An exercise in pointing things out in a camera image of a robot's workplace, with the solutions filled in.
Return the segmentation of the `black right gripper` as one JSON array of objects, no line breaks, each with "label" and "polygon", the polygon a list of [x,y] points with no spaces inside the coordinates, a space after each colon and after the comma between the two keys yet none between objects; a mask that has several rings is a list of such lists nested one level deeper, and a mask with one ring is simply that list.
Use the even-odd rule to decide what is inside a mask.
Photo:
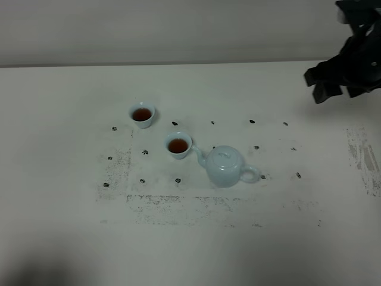
[{"label": "black right gripper", "polygon": [[342,95],[341,86],[351,98],[380,88],[380,42],[347,42],[337,56],[308,69],[304,80],[308,87],[315,85],[316,104]]}]

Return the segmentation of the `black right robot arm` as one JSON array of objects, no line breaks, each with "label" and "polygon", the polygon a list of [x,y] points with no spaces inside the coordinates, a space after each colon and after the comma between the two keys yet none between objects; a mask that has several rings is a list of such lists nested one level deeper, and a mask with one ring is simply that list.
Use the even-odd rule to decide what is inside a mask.
[{"label": "black right robot arm", "polygon": [[313,86],[315,103],[342,95],[346,87],[350,98],[380,88],[380,1],[336,1],[350,36],[339,54],[318,63],[304,74]]}]

